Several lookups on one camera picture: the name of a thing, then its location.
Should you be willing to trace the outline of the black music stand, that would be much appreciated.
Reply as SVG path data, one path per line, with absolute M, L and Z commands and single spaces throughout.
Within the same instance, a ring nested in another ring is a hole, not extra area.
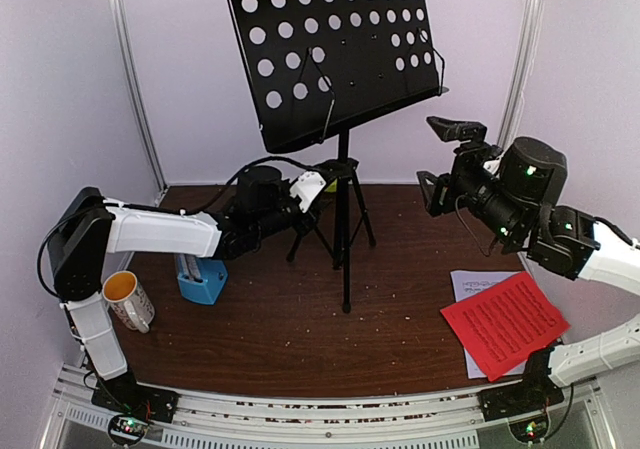
M 290 154 L 338 142 L 335 267 L 348 271 L 353 240 L 368 217 L 352 129 L 437 97 L 444 60 L 436 51 L 426 0 L 227 0 L 267 152 Z

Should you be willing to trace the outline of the red sheet music paper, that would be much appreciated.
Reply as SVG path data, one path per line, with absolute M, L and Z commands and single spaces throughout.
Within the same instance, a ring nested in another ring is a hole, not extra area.
M 487 380 L 524 372 L 527 358 L 570 328 L 526 271 L 441 310 Z

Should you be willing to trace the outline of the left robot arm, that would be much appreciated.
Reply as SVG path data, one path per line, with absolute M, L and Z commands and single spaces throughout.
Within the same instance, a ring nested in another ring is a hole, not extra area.
M 53 277 L 44 290 L 67 312 L 106 398 L 123 413 L 144 402 L 121 349 L 101 295 L 101 275 L 110 253 L 184 254 L 231 261 L 258 250 L 264 239 L 293 229 L 312 231 L 320 199 L 332 178 L 328 169 L 305 167 L 294 180 L 269 165 L 240 170 L 235 193 L 219 212 L 167 210 L 108 199 L 83 188 L 49 230 L 38 250 Z

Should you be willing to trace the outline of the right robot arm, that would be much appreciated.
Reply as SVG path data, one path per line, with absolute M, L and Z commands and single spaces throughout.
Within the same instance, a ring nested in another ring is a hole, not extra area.
M 461 207 L 485 224 L 503 253 L 523 251 L 547 271 L 569 280 L 639 291 L 639 242 L 610 221 L 563 206 L 564 154 L 528 136 L 507 149 L 486 142 L 480 122 L 437 116 L 428 125 L 443 142 L 457 141 L 450 172 L 417 174 L 427 212 L 437 217 Z M 639 359 L 639 320 L 566 346 L 529 356 L 513 388 L 519 409 L 535 409 L 551 393 Z

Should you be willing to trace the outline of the blue metronome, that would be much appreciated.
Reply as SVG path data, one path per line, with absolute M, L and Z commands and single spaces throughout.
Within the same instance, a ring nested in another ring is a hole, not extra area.
M 228 279 L 225 264 L 187 254 L 177 254 L 175 264 L 181 296 L 191 303 L 214 305 Z

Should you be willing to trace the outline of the white sheet music paper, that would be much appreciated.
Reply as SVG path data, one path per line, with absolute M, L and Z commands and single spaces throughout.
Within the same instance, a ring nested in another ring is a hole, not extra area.
M 454 297 L 461 302 L 481 293 L 495 284 L 518 274 L 518 271 L 468 271 L 454 270 L 450 272 Z M 467 376 L 469 379 L 485 379 L 485 373 L 479 368 L 471 354 L 464 350 Z

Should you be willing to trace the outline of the white patterned mug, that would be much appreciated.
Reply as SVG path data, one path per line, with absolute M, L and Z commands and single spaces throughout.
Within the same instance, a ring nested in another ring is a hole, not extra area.
M 103 284 L 102 295 L 128 329 L 142 334 L 150 332 L 156 311 L 133 272 L 119 271 L 109 276 Z

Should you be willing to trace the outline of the right aluminium corner post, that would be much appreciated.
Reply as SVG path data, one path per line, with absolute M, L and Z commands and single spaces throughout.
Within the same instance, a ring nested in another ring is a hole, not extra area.
M 525 105 L 525 89 L 532 73 L 542 25 L 544 0 L 525 0 L 519 44 L 498 145 L 506 149 L 516 138 Z

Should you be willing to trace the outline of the aluminium corner post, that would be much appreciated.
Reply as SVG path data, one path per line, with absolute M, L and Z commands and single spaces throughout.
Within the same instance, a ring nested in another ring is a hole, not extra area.
M 131 44 L 126 17 L 125 0 L 108 0 L 118 39 L 121 59 L 124 67 L 126 87 L 132 105 L 136 128 L 139 133 L 145 157 L 151 169 L 155 185 L 160 193 L 167 188 L 164 172 L 161 168 L 158 152 L 153 141 L 148 116 L 144 105 L 133 47 Z
M 498 145 L 506 149 L 516 138 L 525 105 L 525 89 L 532 73 L 542 25 L 544 0 L 525 0 L 519 44 Z

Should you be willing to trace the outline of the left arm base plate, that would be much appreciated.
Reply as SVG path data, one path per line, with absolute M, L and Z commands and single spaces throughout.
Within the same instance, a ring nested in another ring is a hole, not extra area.
M 91 398 L 93 405 L 114 412 L 106 432 L 125 448 L 140 443 L 155 423 L 171 423 L 178 401 L 177 392 L 139 384 L 131 373 L 111 380 L 98 377 Z

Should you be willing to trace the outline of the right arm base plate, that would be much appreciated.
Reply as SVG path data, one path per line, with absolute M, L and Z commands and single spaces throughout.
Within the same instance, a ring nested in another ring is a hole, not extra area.
M 505 420 L 511 436 L 521 444 L 533 446 L 548 441 L 561 427 L 568 410 L 552 428 L 549 410 L 565 401 L 564 391 L 554 385 L 519 383 L 485 389 L 478 401 L 485 422 Z

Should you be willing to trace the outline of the left aluminium corner post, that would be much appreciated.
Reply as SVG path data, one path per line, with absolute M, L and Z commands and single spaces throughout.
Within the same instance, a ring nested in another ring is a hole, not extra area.
M 144 105 L 133 47 L 131 44 L 126 17 L 125 0 L 108 0 L 118 39 L 121 59 L 124 67 L 126 87 L 132 105 L 136 128 L 139 133 L 145 157 L 151 169 L 155 185 L 160 193 L 167 188 L 164 172 L 161 168 L 158 152 L 153 141 L 148 116 Z

